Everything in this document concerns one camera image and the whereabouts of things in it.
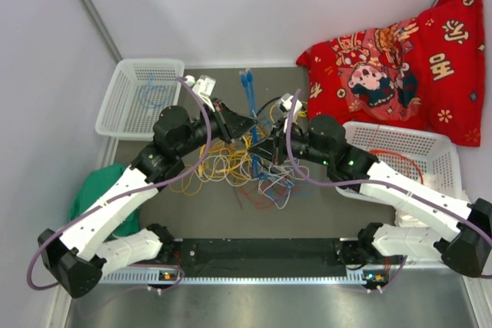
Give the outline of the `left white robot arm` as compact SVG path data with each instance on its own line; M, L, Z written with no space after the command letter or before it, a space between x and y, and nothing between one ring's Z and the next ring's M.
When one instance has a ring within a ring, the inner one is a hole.
M164 227L151 226L117 240L109 237L172 179L183 177L185 156L214 139L231 143L256 122L218 99L203 104L195 119L181 106L165 108L154 124L152 142L82 215L58 230L44 230L38 236L36 257L74 299L88 294L106 275L133 263L169 262L175 247Z

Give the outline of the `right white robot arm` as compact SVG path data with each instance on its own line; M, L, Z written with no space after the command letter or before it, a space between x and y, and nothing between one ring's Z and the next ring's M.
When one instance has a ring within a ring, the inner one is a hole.
M349 144L344 127L329 115L310 121L305 134L274 128L249 151L273 164L300 159L325 167L327 187L348 188L422 222L421 227L372 223L358 234L368 263L383 257L440 259L451 270L486 278L491 255L491 203L442 194L397 172L376 155Z

